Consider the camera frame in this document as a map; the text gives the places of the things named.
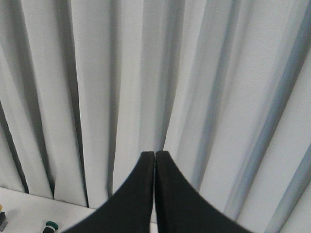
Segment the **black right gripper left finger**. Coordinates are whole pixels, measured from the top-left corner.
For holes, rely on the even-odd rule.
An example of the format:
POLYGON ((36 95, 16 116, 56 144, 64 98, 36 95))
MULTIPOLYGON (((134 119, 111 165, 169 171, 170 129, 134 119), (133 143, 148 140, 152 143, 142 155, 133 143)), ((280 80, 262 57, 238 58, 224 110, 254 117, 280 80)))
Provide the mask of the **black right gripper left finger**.
POLYGON ((153 209, 154 165, 154 152, 142 152, 134 169, 113 196, 66 232, 149 233, 153 209))

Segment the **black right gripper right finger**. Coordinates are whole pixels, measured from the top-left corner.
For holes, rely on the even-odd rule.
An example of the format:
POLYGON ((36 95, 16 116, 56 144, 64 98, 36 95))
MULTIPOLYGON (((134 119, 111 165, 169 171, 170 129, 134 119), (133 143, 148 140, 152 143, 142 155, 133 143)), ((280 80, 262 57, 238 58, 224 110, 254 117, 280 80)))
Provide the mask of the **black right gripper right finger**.
POLYGON ((182 175, 169 152, 155 154, 155 209, 160 233, 246 233, 205 201, 182 175))

